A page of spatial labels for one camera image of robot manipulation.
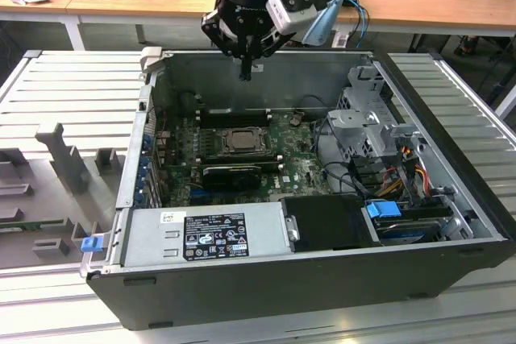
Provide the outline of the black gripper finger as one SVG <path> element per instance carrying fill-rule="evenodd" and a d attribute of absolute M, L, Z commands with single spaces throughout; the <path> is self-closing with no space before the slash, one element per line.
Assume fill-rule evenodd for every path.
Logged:
<path fill-rule="evenodd" d="M 238 36 L 239 58 L 241 59 L 239 79 L 246 80 L 246 36 Z"/>
<path fill-rule="evenodd" d="M 245 61 L 244 61 L 244 80 L 250 81 L 251 80 L 251 72 L 252 72 L 252 60 L 253 60 L 253 54 L 254 54 L 254 46 L 255 46 L 255 37 L 253 35 L 250 35 L 247 37 L 247 51 L 245 54 Z"/>

